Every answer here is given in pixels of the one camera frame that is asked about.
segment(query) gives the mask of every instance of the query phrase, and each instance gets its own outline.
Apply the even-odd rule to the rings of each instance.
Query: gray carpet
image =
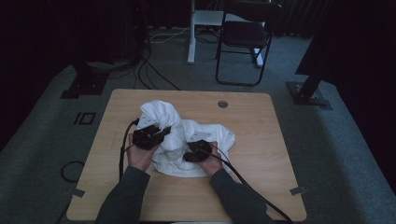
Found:
[[[309,42],[299,37],[275,38],[264,79],[253,88],[216,82],[216,45],[198,42],[195,65],[187,65],[186,36],[152,44],[149,61],[183,91],[252,91],[272,96],[298,184],[307,189],[303,194],[307,219],[302,223],[396,223],[395,195],[336,88],[328,83],[319,86],[333,110],[295,105],[290,97],[286,82],[306,79],[294,72]],[[241,74],[238,78],[243,79],[259,72],[249,58],[245,64],[248,70],[237,67],[233,60],[224,58],[224,64],[233,65],[222,70],[225,76]],[[86,160],[114,89],[145,89],[139,80],[135,82],[135,74],[137,69],[135,73],[112,73],[102,95],[77,100],[60,99],[75,76],[72,67],[52,80],[0,154],[0,223],[57,222],[76,186],[61,178],[61,168],[70,161]],[[149,83],[145,67],[141,74]],[[148,74],[158,89],[174,89],[152,69]],[[78,113],[93,112],[92,125],[74,124]],[[66,170],[70,178],[78,178],[80,173],[78,164]],[[61,223],[75,222],[63,216]]]

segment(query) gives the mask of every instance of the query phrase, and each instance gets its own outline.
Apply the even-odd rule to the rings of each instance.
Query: black metal base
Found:
[[[69,90],[62,93],[61,99],[77,99],[80,95],[101,95],[109,73],[91,71],[92,79],[77,75]]]
[[[332,106],[328,100],[323,99],[319,90],[316,90],[310,97],[300,96],[300,89],[304,85],[303,82],[286,82],[291,97],[296,105],[318,105],[320,109],[332,110]]]

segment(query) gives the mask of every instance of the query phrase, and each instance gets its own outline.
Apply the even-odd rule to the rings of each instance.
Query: forearm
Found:
[[[275,223],[266,214],[265,201],[249,187],[233,181],[224,169],[212,175],[210,184],[234,224]]]
[[[138,223],[149,175],[128,166],[122,180],[107,195],[95,223]]]

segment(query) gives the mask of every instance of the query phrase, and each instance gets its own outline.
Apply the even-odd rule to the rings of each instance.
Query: human hand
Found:
[[[151,163],[151,158],[154,152],[158,149],[160,145],[153,147],[150,150],[141,149],[135,145],[132,146],[133,134],[128,134],[129,145],[131,147],[126,151],[128,157],[128,165],[133,166],[141,171],[146,172]]]
[[[221,157],[218,152],[218,143],[217,142],[210,142],[210,146],[212,146],[212,154],[218,157]],[[209,156],[204,161],[196,162],[201,168],[205,171],[208,176],[212,176],[215,172],[223,168],[222,161]]]

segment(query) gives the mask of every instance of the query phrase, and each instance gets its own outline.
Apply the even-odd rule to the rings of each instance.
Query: gray tape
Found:
[[[73,189],[73,195],[83,198],[85,195],[85,191],[81,189]]]
[[[295,189],[291,189],[290,193],[291,195],[304,194],[306,193],[306,189],[304,187],[297,187]]]

